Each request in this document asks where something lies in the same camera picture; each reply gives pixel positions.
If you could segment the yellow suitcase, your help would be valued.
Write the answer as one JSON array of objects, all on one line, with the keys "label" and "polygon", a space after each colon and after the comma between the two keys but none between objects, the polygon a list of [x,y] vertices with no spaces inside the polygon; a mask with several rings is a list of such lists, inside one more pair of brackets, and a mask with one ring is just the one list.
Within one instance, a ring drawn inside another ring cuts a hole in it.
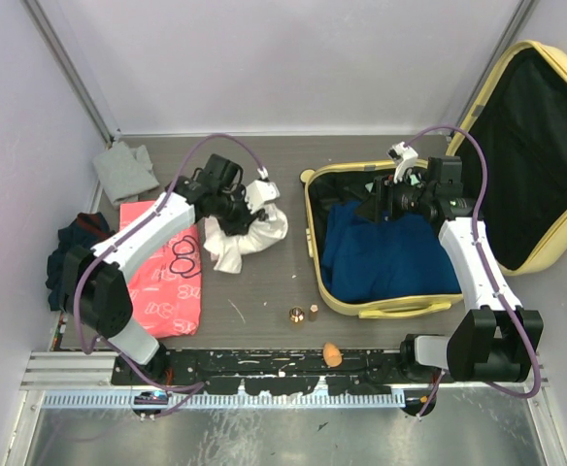
[{"label": "yellow suitcase", "polygon": [[404,143],[387,160],[301,178],[318,290],[341,315],[406,318],[458,302],[437,240],[445,225],[477,220],[508,276],[545,270],[567,250],[567,54],[510,47],[443,156]]}]

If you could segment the copper round bottle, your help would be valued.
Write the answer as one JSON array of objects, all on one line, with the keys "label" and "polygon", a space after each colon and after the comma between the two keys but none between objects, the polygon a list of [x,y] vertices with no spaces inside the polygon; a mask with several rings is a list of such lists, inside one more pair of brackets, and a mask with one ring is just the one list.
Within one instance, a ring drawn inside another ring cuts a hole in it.
[{"label": "copper round bottle", "polygon": [[291,327],[295,330],[301,329],[305,322],[305,312],[301,307],[295,306],[289,310]]}]

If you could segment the grey garment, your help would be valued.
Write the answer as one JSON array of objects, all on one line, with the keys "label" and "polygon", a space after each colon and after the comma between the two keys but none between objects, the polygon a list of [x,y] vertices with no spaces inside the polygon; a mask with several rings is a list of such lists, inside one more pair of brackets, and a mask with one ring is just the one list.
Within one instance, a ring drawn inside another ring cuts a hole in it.
[{"label": "grey garment", "polygon": [[116,143],[95,156],[93,166],[116,209],[123,203],[136,202],[140,194],[160,186],[145,145],[131,148],[125,142]]}]

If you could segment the blue shirt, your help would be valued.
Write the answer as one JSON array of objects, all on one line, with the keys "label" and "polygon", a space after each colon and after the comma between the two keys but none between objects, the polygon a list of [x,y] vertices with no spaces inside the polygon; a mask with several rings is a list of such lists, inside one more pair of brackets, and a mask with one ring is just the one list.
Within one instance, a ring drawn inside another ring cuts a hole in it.
[{"label": "blue shirt", "polygon": [[458,294],[448,254],[418,215],[374,223],[350,201],[331,207],[319,266],[326,290],[346,304]]}]

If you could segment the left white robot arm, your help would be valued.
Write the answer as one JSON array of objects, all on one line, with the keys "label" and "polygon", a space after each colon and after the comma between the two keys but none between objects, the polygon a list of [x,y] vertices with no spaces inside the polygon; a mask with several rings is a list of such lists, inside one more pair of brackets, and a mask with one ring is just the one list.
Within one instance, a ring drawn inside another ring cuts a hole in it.
[{"label": "left white robot arm", "polygon": [[176,234],[205,217],[228,235],[246,233],[280,193],[265,169],[242,183],[243,169],[213,154],[189,177],[180,176],[154,204],[114,236],[91,247],[74,246],[63,265],[60,304],[79,329],[94,330],[132,363],[145,384],[161,382],[169,369],[165,347],[133,315],[128,283]]}]

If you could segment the pink patterned garment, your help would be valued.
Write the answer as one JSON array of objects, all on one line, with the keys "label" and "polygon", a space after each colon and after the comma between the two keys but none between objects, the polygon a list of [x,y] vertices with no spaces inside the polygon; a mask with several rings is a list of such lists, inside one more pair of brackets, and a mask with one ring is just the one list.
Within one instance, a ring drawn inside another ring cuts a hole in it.
[{"label": "pink patterned garment", "polygon": [[133,316],[156,339],[193,335],[201,316],[198,228],[178,232],[132,277]]}]

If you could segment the white garment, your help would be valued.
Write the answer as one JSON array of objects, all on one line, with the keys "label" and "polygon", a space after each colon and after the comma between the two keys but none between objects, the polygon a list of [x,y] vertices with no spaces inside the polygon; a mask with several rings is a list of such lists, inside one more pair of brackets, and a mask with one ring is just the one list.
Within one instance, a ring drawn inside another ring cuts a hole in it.
[{"label": "white garment", "polygon": [[288,232],[285,213],[275,202],[263,209],[264,217],[256,220],[246,235],[226,236],[212,216],[204,220],[204,249],[214,262],[214,270],[240,274],[244,255],[262,252],[283,240]]}]

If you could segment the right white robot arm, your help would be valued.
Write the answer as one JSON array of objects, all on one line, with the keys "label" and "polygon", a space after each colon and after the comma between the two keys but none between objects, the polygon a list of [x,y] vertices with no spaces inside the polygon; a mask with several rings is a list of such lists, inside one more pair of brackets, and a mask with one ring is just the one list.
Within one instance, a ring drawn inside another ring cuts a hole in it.
[{"label": "right white robot arm", "polygon": [[539,312],[526,310],[507,285],[479,218],[479,203],[465,194],[462,163],[449,156],[432,157],[423,173],[416,155],[390,153],[393,174],[374,180],[370,197],[356,212],[373,221],[422,216],[450,259],[468,310],[451,336],[409,335],[401,344],[398,368],[418,383],[433,368],[457,382],[542,384],[536,349],[544,323]]}]

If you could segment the orange egg-shaped sponge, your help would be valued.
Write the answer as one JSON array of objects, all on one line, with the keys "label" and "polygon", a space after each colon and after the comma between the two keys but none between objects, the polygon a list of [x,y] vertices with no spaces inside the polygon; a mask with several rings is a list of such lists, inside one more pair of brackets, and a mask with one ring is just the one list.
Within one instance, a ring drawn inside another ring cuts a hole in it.
[{"label": "orange egg-shaped sponge", "polygon": [[338,367],[343,362],[343,355],[340,349],[330,342],[324,344],[322,349],[322,358],[325,365],[329,368]]}]

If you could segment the small brown bottle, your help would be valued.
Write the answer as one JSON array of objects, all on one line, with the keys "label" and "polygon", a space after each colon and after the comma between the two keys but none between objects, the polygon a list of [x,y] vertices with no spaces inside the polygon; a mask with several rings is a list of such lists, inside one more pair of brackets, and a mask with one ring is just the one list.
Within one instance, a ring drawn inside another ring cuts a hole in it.
[{"label": "small brown bottle", "polygon": [[310,306],[309,312],[308,312],[309,321],[316,321],[317,320],[318,311],[319,311],[319,308],[318,308],[317,304]]}]

